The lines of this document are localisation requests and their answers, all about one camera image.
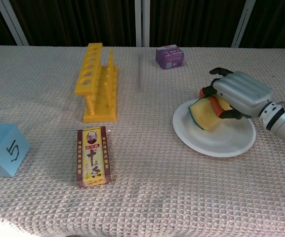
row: man's portrait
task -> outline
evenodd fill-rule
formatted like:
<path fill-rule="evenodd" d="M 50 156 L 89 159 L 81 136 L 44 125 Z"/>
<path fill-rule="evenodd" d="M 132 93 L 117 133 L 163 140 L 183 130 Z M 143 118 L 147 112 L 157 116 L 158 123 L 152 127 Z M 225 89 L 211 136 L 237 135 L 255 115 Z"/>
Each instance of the man's portrait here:
<path fill-rule="evenodd" d="M 94 144 L 97 141 L 96 132 L 89 132 L 86 136 L 86 139 L 89 144 Z"/>

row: blue foam block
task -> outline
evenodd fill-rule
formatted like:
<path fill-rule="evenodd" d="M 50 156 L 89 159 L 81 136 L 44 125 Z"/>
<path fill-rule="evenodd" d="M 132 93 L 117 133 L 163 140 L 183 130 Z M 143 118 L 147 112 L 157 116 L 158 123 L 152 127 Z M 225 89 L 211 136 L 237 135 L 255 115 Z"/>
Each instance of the blue foam block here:
<path fill-rule="evenodd" d="M 13 177 L 29 148 L 16 125 L 0 123 L 0 177 Z"/>

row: test tube rack peg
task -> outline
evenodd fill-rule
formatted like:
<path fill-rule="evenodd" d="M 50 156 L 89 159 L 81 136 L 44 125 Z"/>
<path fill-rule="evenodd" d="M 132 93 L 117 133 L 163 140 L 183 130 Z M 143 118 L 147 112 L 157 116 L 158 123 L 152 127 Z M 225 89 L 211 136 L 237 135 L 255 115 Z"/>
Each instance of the test tube rack peg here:
<path fill-rule="evenodd" d="M 108 64 L 100 63 L 102 43 L 90 43 L 75 87 L 75 94 L 84 96 L 83 123 L 117 121 L 118 68 L 109 50 Z"/>

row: robotic hand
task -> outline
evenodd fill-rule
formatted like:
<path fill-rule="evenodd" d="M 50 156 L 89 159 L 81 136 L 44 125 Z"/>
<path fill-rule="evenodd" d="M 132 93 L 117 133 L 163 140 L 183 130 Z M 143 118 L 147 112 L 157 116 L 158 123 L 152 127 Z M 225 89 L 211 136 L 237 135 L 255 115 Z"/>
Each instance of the robotic hand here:
<path fill-rule="evenodd" d="M 221 119 L 262 118 L 264 127 L 285 141 L 285 102 L 273 102 L 272 89 L 242 72 L 215 68 L 209 72 L 223 77 L 214 79 L 210 86 L 200 90 L 200 98 L 218 95 L 232 108 L 224 111 L 211 103 Z"/>

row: table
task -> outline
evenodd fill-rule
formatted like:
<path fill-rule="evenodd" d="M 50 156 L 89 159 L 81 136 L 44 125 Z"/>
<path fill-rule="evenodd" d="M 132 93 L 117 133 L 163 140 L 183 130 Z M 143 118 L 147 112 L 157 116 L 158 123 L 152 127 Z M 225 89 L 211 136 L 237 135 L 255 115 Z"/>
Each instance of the table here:
<path fill-rule="evenodd" d="M 284 142 L 254 119 L 249 151 L 212 158 L 172 126 L 215 67 L 248 73 L 285 100 L 285 49 L 182 48 L 185 65 L 170 70 L 154 48 L 113 50 L 118 121 L 83 124 L 74 87 L 85 47 L 0 46 L 0 122 L 31 143 L 15 177 L 0 178 L 0 236 L 285 236 Z M 116 180 L 80 189 L 77 130 L 96 125 L 109 131 Z"/>

